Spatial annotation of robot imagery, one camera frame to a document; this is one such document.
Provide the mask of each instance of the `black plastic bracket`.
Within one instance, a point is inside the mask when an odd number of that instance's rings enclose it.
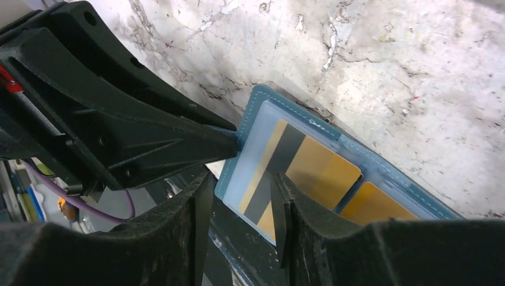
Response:
[[[0,31],[0,156],[38,157],[75,195],[137,188],[236,156],[234,125],[126,50],[87,2],[57,4]]]
[[[503,285],[505,222],[356,225],[276,173],[272,210],[287,285]]]
[[[51,223],[0,226],[1,285],[200,286],[214,177],[110,232],[78,234]]]

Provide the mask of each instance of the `red component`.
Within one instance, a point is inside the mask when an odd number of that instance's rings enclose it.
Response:
[[[12,94],[23,91],[23,88],[1,66],[0,66],[0,85],[3,85],[5,89]]]

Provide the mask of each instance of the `screw hole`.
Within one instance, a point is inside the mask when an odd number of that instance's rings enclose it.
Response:
[[[130,63],[132,63],[137,69],[143,69],[144,65],[139,62],[135,57],[130,58]]]
[[[84,12],[84,19],[86,20],[86,22],[88,22],[91,26],[96,26],[96,24],[98,23],[96,21],[96,18],[95,16],[93,16],[93,14],[91,14],[90,12]]]

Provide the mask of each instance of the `dirty surface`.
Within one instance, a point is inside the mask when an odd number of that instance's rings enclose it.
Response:
[[[463,216],[505,213],[495,1],[88,1],[140,62],[228,120],[255,84],[278,85]]]

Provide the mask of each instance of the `gold card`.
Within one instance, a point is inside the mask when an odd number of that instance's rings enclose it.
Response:
[[[361,171],[286,121],[278,121],[239,205],[239,211],[274,236],[270,183],[285,172],[296,186],[321,205],[334,209]]]
[[[365,182],[340,215],[359,225],[375,220],[418,219],[390,196],[370,182]]]

